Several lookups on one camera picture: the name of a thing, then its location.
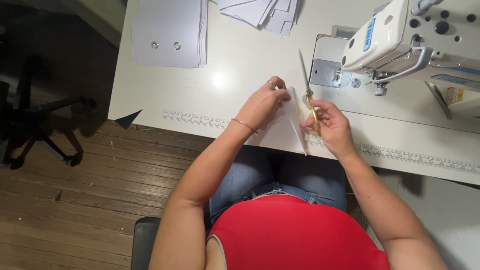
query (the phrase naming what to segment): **blue jeans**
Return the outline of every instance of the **blue jeans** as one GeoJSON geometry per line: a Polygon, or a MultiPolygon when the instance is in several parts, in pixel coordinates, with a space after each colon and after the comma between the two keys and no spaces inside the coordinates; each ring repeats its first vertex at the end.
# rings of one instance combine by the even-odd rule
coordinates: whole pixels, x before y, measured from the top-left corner
{"type": "Polygon", "coordinates": [[[345,171],[337,160],[244,145],[210,198],[212,224],[230,206],[266,194],[345,211],[345,171]]]}

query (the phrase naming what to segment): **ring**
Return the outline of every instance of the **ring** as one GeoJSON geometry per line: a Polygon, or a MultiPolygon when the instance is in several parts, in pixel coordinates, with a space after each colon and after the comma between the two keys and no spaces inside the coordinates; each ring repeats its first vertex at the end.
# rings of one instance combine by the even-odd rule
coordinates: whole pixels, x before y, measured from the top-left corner
{"type": "Polygon", "coordinates": [[[273,90],[275,90],[275,84],[271,80],[268,80],[267,82],[270,82],[273,86],[273,90]]]}

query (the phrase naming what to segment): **scissors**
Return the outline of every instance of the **scissors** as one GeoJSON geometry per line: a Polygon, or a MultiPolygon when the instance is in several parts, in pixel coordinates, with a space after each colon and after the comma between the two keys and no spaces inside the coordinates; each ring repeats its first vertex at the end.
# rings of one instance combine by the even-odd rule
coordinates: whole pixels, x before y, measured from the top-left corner
{"type": "Polygon", "coordinates": [[[315,119],[316,132],[318,133],[319,136],[321,136],[320,125],[318,124],[318,117],[317,117],[317,113],[315,112],[315,106],[313,106],[310,103],[310,100],[313,99],[313,91],[310,89],[310,86],[308,84],[307,71],[305,70],[305,64],[303,63],[303,57],[301,55],[301,50],[300,49],[299,49],[299,55],[300,55],[301,68],[303,70],[303,79],[305,79],[305,87],[307,89],[306,92],[305,92],[305,97],[308,100],[308,104],[310,105],[310,109],[312,110],[313,118],[315,119]]]}

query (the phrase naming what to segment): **black button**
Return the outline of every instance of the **black button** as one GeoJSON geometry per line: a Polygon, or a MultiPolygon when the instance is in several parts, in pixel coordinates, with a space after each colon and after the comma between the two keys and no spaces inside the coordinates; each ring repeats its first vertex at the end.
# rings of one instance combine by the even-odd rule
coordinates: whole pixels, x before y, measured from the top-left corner
{"type": "Polygon", "coordinates": [[[440,35],[448,32],[448,29],[450,29],[450,25],[447,22],[437,22],[437,24],[435,25],[435,32],[440,35]]]}
{"type": "Polygon", "coordinates": [[[450,12],[448,12],[448,10],[444,10],[442,12],[440,12],[440,16],[444,19],[448,18],[448,16],[450,16],[450,12]]]}
{"type": "Polygon", "coordinates": [[[419,26],[420,22],[417,20],[417,19],[411,19],[410,20],[410,27],[412,28],[416,28],[417,26],[419,26]]]}
{"type": "Polygon", "coordinates": [[[475,16],[475,14],[470,14],[467,16],[467,21],[469,22],[474,22],[475,20],[477,19],[477,17],[475,16]]]}

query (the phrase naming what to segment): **measuring tape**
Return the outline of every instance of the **measuring tape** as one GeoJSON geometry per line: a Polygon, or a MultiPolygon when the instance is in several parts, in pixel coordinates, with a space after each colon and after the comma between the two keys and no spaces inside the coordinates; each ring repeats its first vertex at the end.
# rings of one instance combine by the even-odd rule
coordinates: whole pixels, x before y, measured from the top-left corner
{"type": "MultiPolygon", "coordinates": [[[[230,122],[230,120],[227,119],[187,113],[179,110],[164,110],[163,119],[220,129],[225,129],[230,122]]],[[[326,147],[322,138],[317,135],[303,134],[303,143],[309,146],[326,147]]],[[[480,175],[480,164],[363,143],[355,143],[355,145],[357,146],[357,151],[362,155],[480,175]]]]}

